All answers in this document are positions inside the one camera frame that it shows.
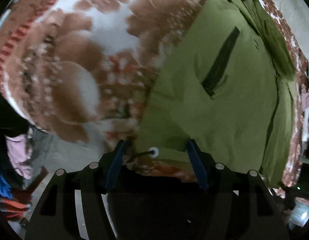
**pink cloth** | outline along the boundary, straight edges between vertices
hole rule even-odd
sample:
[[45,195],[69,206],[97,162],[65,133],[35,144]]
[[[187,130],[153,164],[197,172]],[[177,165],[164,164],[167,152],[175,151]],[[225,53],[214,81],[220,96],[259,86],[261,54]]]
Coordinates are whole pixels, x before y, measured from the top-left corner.
[[302,109],[306,110],[309,107],[309,93],[301,94]]
[[32,149],[27,147],[27,135],[14,138],[6,136],[8,156],[16,172],[26,179],[31,179],[33,169],[26,162],[31,158]]

